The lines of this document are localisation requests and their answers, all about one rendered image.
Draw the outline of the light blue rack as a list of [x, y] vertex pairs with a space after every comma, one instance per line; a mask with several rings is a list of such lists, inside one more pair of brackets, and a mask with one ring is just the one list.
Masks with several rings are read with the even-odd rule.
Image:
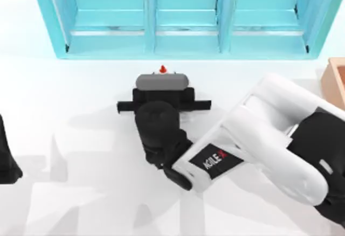
[[37, 0], [60, 59], [313, 59], [337, 0]]

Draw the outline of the red and white small object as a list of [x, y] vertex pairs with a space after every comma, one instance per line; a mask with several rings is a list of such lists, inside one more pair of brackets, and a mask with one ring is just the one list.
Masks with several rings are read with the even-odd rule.
[[152, 73], [153, 75], [170, 75], [177, 74], [176, 71], [170, 71], [166, 65], [162, 64], [159, 66], [158, 70]]

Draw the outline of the pale grey rounded box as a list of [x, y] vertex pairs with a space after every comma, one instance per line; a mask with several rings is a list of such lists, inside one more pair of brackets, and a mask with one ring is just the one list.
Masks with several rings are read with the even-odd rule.
[[136, 79], [136, 88], [142, 91], [182, 91], [189, 85], [185, 74], [141, 74]]

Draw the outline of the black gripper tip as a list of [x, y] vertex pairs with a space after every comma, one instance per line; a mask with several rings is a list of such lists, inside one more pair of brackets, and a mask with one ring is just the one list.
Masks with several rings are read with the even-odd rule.
[[0, 185], [14, 184], [22, 176], [23, 172], [10, 151], [3, 118], [0, 114]]

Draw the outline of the salmon shallow box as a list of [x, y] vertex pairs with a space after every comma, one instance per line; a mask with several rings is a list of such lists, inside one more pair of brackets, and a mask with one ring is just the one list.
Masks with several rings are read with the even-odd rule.
[[321, 91], [329, 103], [345, 110], [345, 57], [331, 57], [321, 77]]

